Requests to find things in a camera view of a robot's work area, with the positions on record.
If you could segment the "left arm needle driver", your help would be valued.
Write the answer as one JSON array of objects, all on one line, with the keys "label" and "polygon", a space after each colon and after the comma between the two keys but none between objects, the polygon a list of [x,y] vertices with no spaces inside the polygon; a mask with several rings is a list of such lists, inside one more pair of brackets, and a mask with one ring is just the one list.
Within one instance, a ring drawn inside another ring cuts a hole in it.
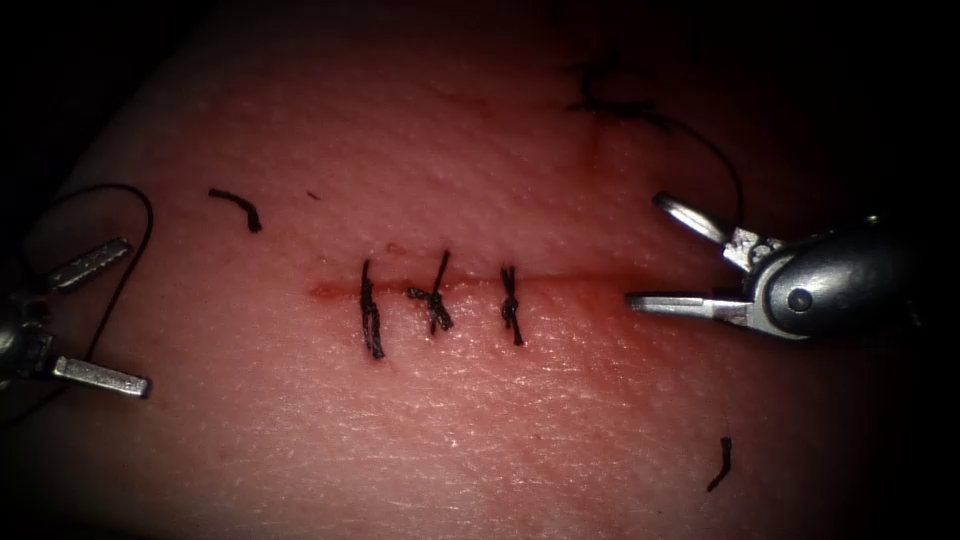
[{"label": "left arm needle driver", "polygon": [[52,377],[54,336],[44,326],[50,309],[43,297],[9,294],[1,299],[1,386]]}]

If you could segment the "left arm needle driver jaw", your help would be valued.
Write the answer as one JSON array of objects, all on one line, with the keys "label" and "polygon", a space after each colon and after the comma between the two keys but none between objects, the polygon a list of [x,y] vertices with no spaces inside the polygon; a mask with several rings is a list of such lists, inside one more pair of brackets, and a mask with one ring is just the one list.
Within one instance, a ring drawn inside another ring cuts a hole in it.
[{"label": "left arm needle driver jaw", "polygon": [[63,381],[138,399],[146,399],[151,389],[151,381],[147,378],[64,356],[53,362],[51,375]]},{"label": "left arm needle driver jaw", "polygon": [[46,290],[73,292],[118,264],[131,252],[132,244],[123,237],[95,246],[48,271]]}]

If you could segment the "right arm needle driver jaw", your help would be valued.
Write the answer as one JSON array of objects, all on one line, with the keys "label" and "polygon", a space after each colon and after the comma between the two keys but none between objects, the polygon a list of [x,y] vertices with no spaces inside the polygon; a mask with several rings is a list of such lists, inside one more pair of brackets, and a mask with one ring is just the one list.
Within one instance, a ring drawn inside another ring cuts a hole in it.
[{"label": "right arm needle driver jaw", "polygon": [[627,307],[636,312],[711,319],[738,326],[749,323],[750,302],[697,296],[627,293]]},{"label": "right arm needle driver jaw", "polygon": [[785,242],[761,235],[701,211],[667,192],[652,198],[654,206],[675,221],[722,248],[722,256],[745,273],[751,273],[766,257],[785,247]]}]

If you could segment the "right arm needle driver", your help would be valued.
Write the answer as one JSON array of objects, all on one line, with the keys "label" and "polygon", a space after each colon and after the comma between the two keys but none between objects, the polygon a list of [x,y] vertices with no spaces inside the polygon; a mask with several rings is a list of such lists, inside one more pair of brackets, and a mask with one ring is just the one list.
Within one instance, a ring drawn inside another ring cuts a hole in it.
[{"label": "right arm needle driver", "polygon": [[915,270],[910,235],[880,221],[793,243],[748,248],[748,327],[792,340],[868,326],[907,296]]}]

